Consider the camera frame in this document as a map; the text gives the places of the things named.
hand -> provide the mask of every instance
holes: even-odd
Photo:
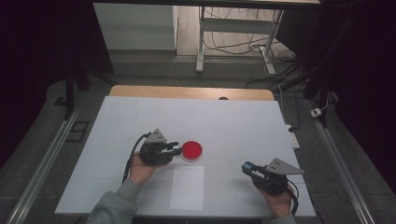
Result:
[[[163,167],[166,164],[159,166],[150,166],[142,162],[138,153],[135,153],[132,156],[131,168],[129,170],[129,179],[134,181],[136,184],[142,186],[154,173],[154,171],[160,167]]]
[[[265,192],[263,189],[259,189],[257,187],[256,189],[262,195],[264,195],[264,198],[267,201],[270,210],[274,214],[274,217],[278,218],[290,214],[291,197],[286,191],[283,191],[281,194],[271,195]],[[288,189],[293,192],[291,186],[288,186]]]

metal bracket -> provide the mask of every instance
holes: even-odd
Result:
[[[285,161],[275,158],[271,163],[265,168],[266,171],[278,174],[278,175],[302,175],[303,170],[294,167]]]
[[[145,143],[162,143],[166,142],[166,138],[160,132],[159,129],[156,129],[145,141]]]

wall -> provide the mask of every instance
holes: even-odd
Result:
[[[107,49],[176,49],[177,7],[95,3]]]

black cable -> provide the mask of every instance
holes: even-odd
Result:
[[[290,180],[288,180],[288,182],[291,183],[294,186],[294,188],[296,189],[296,192],[297,192],[296,198],[298,199],[298,197],[300,196],[300,192],[298,191],[297,186]]]
[[[280,77],[278,80],[274,81],[271,85],[269,85],[267,87],[267,90],[270,90],[270,88],[277,82],[282,81],[283,79],[285,79],[286,77],[290,76],[295,70],[297,70],[301,65],[299,63],[296,63],[296,67],[294,67],[292,70],[290,70],[289,72],[287,72],[286,74],[282,74],[283,77]]]
[[[230,15],[230,13],[231,13],[232,10],[233,10],[233,9],[231,8],[230,11],[228,12],[227,16],[224,17],[224,19],[227,19],[227,17]]]
[[[276,9],[274,10],[273,21],[274,21],[274,19],[275,19],[275,13],[276,13]]]
[[[296,196],[289,190],[288,188],[285,188],[285,191],[290,195],[290,197],[293,199],[293,208],[291,209],[291,213],[295,216],[298,208],[298,200]]]
[[[249,81],[247,84],[245,84],[245,89],[247,89],[248,88],[248,86],[251,84],[251,83],[253,83],[253,82],[261,82],[261,81],[266,81],[266,80],[269,80],[270,78],[260,78],[260,79],[253,79],[253,80],[251,80],[251,81]]]
[[[206,12],[207,14],[209,14],[211,17],[215,17],[215,18],[219,18],[219,19],[221,19],[220,17],[218,17],[218,16],[216,16],[216,15],[213,15],[212,13],[210,13],[210,12],[206,11],[206,9],[205,9],[205,12]]]
[[[125,171],[124,171],[124,175],[123,175],[123,177],[122,177],[122,184],[123,184],[123,182],[125,181],[125,179],[128,177],[129,170],[130,170],[131,165],[132,165],[132,158],[133,158],[133,156],[134,156],[134,151],[136,150],[137,145],[139,145],[140,141],[141,141],[143,138],[147,138],[147,137],[149,137],[150,135],[151,135],[151,133],[145,133],[145,134],[143,134],[142,136],[139,137],[139,139],[137,139],[137,142],[134,144],[134,148],[132,149],[131,156],[129,157],[129,160],[126,162],[126,165],[125,165]]]
[[[291,209],[291,213],[295,216],[295,214],[296,214],[296,212],[297,212],[297,208],[298,208],[298,200],[297,200],[297,197],[293,194],[293,192],[291,192],[291,190],[289,190],[288,186],[286,186],[286,187],[285,187],[285,186],[282,186],[279,182],[277,182],[276,180],[274,180],[274,179],[272,179],[272,178],[269,178],[268,180],[271,181],[271,182],[273,182],[274,184],[278,185],[278,186],[281,187],[283,190],[285,190],[285,191],[289,194],[289,196],[293,199],[293,208]]]
[[[243,12],[246,12],[246,11],[249,11],[250,10],[250,8],[245,8],[245,11],[241,11],[241,8],[238,8],[238,12],[239,13],[243,13]]]
[[[272,58],[274,61],[276,61],[277,63],[297,63],[297,62],[298,62],[298,61],[295,60],[295,59],[292,59],[292,60],[284,60],[284,59],[282,59],[282,57],[279,57],[279,54],[280,54],[281,52],[285,52],[285,51],[288,51],[288,49],[287,49],[287,50],[282,50],[282,51],[280,51],[280,52],[277,54],[277,56],[275,56],[274,53],[273,53],[273,51],[270,50],[271,55],[272,55],[271,58]]]
[[[204,83],[209,84],[213,88],[217,88],[217,86],[215,84],[211,83],[210,81],[204,80]]]
[[[205,41],[204,41],[204,45],[205,45],[208,49],[213,49],[213,48],[210,48],[210,47],[206,44]],[[218,50],[218,51],[225,52],[225,53],[229,53],[229,54],[233,54],[233,55],[241,55],[241,54],[250,53],[251,51],[253,51],[253,50],[256,49],[256,48],[258,48],[258,47],[254,47],[254,48],[252,48],[252,49],[250,49],[250,50],[248,50],[248,51],[239,52],[239,53],[230,52],[230,51],[227,51],[227,50],[224,50],[224,49],[213,49],[213,50]]]
[[[295,70],[297,70],[297,68],[299,68],[301,65],[299,63],[293,63],[291,65],[289,65],[285,70],[283,70],[282,72],[272,75],[270,76],[271,78],[280,78],[280,77],[287,77],[289,76],[292,72],[294,72]]]
[[[212,33],[212,42],[213,45],[218,48],[218,49],[226,49],[226,48],[232,48],[232,47],[238,47],[238,46],[242,46],[242,45],[246,45],[246,44],[251,44],[251,43],[255,43],[255,42],[259,42],[265,39],[268,39],[268,37],[265,38],[261,38],[261,39],[257,39],[257,40],[253,40],[253,41],[249,41],[249,42],[245,42],[245,43],[240,43],[240,44],[234,44],[234,45],[226,45],[226,46],[217,46],[213,37],[213,32]]]

cable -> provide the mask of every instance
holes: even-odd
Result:
[[[224,19],[227,19],[227,17],[230,15],[232,10],[233,10],[233,8],[230,9],[230,11],[228,12],[227,16],[224,17]]]
[[[291,50],[289,50],[289,49],[282,50],[282,51],[280,51],[280,52],[277,54],[277,56],[275,56],[275,55],[274,55],[274,51],[271,49],[270,52],[271,52],[272,56],[270,56],[270,57],[271,57],[271,59],[273,59],[273,60],[274,60],[275,62],[277,62],[277,63],[297,63],[298,61],[295,60],[295,58],[288,57],[289,59],[292,59],[292,60],[283,60],[281,57],[279,57],[279,54],[280,54],[281,52],[286,52],[286,51],[291,51]]]
[[[329,105],[329,98],[326,99],[326,105],[320,109],[320,111],[326,109],[326,107]]]
[[[249,42],[244,42],[244,43],[240,43],[240,44],[234,44],[234,45],[225,45],[225,46],[217,46],[213,37],[213,32],[212,33],[212,42],[213,45],[218,48],[218,49],[226,49],[226,48],[232,48],[232,47],[238,47],[238,46],[242,46],[242,45],[246,45],[246,44],[251,44],[251,43],[255,43],[255,42],[259,42],[265,39],[268,39],[268,37],[265,38],[261,38],[261,39],[257,39],[257,40],[253,40],[253,41],[249,41]]]
[[[285,77],[286,77],[286,76],[289,76],[291,73],[293,73],[299,66],[297,66],[297,67],[293,68],[291,71],[287,72],[286,75],[285,75]],[[282,78],[280,78],[280,79],[274,81],[271,85],[269,85],[269,86],[267,87],[267,90],[270,90],[271,87],[272,87],[275,83],[277,83],[277,82],[279,82],[279,81],[282,81],[283,79],[285,79],[285,78],[282,77]]]
[[[220,17],[213,15],[211,12],[206,11],[206,9],[205,9],[205,12],[206,12],[207,14],[209,14],[211,17],[215,17],[215,18],[221,19]]]
[[[275,20],[275,13],[276,13],[276,9],[274,10],[273,21]]]
[[[217,88],[217,86],[216,86],[215,84],[211,83],[211,82],[208,81],[208,80],[204,80],[204,83],[209,84],[209,85],[210,85],[211,87],[213,87],[213,88]]]
[[[132,157],[134,156],[134,151],[136,150],[137,145],[139,145],[140,141],[143,138],[147,138],[151,135],[151,133],[145,133],[142,136],[139,137],[139,139],[137,139],[137,142],[134,144],[134,148],[132,149],[131,152],[131,156],[129,157],[129,160],[126,162],[126,166],[125,166],[125,171],[124,171],[124,175],[122,177],[122,184],[125,181],[125,179],[128,177],[129,174],[129,169],[131,168],[132,165]]]
[[[210,48],[210,47],[206,44],[205,41],[204,41],[204,45],[205,45],[208,49],[213,49],[213,48]],[[256,49],[256,48],[258,48],[258,47],[254,47],[254,48],[252,48],[252,49],[250,49],[250,50],[248,50],[248,51],[245,51],[245,52],[238,52],[238,53],[230,52],[230,51],[227,51],[227,50],[224,50],[224,49],[213,49],[213,50],[218,50],[218,51],[225,52],[225,53],[229,53],[229,54],[233,54],[233,55],[241,55],[241,54],[250,53],[251,51],[253,51],[253,50]]]
[[[297,197],[293,194],[293,192],[291,192],[291,190],[286,186],[282,186],[279,182],[277,182],[276,180],[269,178],[269,181],[271,181],[272,183],[274,183],[275,185],[278,185],[279,187],[281,187],[283,190],[285,190],[289,196],[293,199],[293,208],[291,209],[291,213],[295,216],[296,212],[297,212],[297,208],[298,208],[298,200]]]
[[[238,8],[238,12],[239,13],[243,13],[243,12],[246,12],[246,11],[249,11],[250,10],[250,8],[245,8],[245,11],[241,11],[241,8]]]
[[[266,81],[266,80],[270,80],[270,78],[253,79],[253,80],[247,82],[247,84],[245,84],[245,87],[244,87],[244,88],[247,89],[248,86],[249,86],[251,83],[253,83],[253,82],[261,82],[261,81]]]
[[[291,182],[289,179],[288,179],[288,182],[291,183],[294,186],[294,188],[296,189],[296,192],[297,192],[296,198],[298,199],[298,197],[300,196],[300,192],[298,191],[297,186],[293,182]]]
[[[271,75],[269,75],[269,73],[268,73],[268,71],[267,71],[267,64],[268,64],[268,62],[266,62],[265,64],[264,64],[264,72],[265,72],[265,75],[267,75],[268,77],[289,77],[289,75],[292,73],[292,72],[294,72],[295,70],[297,70],[297,68],[299,68],[300,66],[301,66],[301,64],[300,63],[293,63],[293,64],[291,64],[289,67],[287,67],[285,70],[283,70],[281,73],[279,73],[279,74],[277,74],[277,75],[274,75],[274,76],[271,76]]]

